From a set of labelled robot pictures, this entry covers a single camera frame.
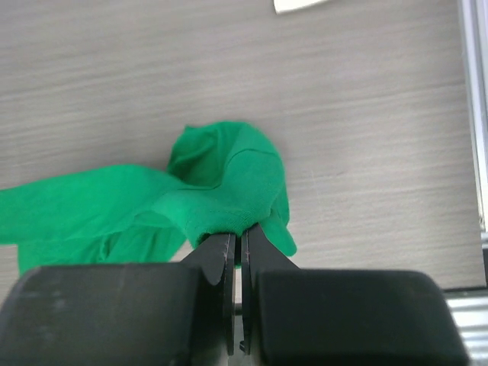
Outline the right aluminium corner post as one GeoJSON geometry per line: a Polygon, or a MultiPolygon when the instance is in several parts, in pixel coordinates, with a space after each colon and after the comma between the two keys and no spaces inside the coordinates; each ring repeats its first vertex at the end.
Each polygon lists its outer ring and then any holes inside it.
{"type": "Polygon", "coordinates": [[[481,238],[487,240],[487,2],[458,2],[481,238]]]}

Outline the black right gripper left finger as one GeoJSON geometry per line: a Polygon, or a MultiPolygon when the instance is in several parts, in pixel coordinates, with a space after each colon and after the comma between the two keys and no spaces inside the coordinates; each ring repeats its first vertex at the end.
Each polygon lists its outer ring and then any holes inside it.
{"type": "Polygon", "coordinates": [[[234,351],[233,234],[180,262],[43,266],[1,309],[3,365],[225,365],[234,351]]]}

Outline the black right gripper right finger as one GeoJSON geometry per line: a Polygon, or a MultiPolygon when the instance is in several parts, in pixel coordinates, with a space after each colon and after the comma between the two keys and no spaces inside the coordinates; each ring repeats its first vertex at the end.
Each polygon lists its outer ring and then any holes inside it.
{"type": "Polygon", "coordinates": [[[443,291],[426,274],[304,269],[260,226],[241,238],[240,347],[257,365],[466,365],[443,291]]]}

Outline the aluminium frame rail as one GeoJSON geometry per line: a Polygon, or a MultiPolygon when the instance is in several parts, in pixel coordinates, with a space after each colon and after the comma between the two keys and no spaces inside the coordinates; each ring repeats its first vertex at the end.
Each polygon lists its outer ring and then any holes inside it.
{"type": "Polygon", "coordinates": [[[457,325],[470,365],[487,365],[487,233],[480,235],[484,282],[472,282],[454,271],[445,287],[447,303],[457,325]]]}

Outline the folded white t shirt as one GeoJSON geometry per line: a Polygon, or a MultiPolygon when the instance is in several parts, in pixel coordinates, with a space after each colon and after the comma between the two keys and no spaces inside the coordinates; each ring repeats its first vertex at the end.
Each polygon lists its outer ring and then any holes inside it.
{"type": "Polygon", "coordinates": [[[287,14],[311,8],[328,0],[274,0],[273,6],[276,14],[287,14]]]}

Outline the green t shirt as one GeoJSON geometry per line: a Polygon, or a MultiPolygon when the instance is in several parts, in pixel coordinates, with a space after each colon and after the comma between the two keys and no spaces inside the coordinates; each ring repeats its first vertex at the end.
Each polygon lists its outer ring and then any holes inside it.
{"type": "Polygon", "coordinates": [[[165,170],[110,165],[1,192],[1,242],[25,273],[41,265],[167,262],[186,242],[259,224],[296,253],[284,163],[254,126],[186,127],[165,170]]]}

